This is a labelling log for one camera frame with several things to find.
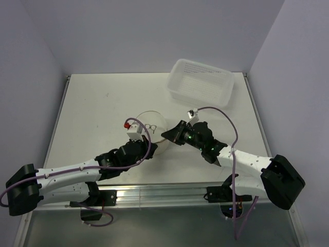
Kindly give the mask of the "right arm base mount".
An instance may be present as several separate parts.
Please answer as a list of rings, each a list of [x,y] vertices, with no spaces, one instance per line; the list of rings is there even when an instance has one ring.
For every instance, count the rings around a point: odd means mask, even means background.
[[[221,212],[226,218],[233,218],[233,196],[232,189],[225,186],[209,186],[204,199],[208,203],[219,203]],[[243,202],[251,202],[252,196],[235,195],[236,217],[240,217],[243,213]]]

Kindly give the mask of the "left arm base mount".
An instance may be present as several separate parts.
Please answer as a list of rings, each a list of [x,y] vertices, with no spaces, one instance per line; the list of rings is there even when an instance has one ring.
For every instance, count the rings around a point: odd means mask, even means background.
[[[81,208],[80,219],[89,227],[105,227],[114,222],[114,216],[105,210],[107,206],[115,206],[117,191],[100,191],[95,198],[84,202],[70,202],[69,207]]]

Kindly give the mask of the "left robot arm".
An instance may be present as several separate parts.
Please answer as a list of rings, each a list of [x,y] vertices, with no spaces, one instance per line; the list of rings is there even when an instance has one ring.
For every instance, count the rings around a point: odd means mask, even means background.
[[[99,202],[98,181],[116,178],[121,173],[152,159],[157,144],[145,136],[129,140],[118,149],[62,168],[36,169],[33,164],[22,166],[7,182],[4,195],[10,216],[29,213],[38,205],[69,201],[87,206]]]

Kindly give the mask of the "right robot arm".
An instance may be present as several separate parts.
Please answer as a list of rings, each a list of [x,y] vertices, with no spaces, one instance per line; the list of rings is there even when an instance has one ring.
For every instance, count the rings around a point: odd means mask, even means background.
[[[286,157],[232,150],[214,138],[205,121],[191,125],[182,120],[161,136],[179,146],[188,144],[200,150],[210,164],[235,168],[235,175],[227,177],[221,186],[207,188],[210,203],[248,202],[253,197],[267,197],[278,208],[289,210],[305,187],[304,179]]]

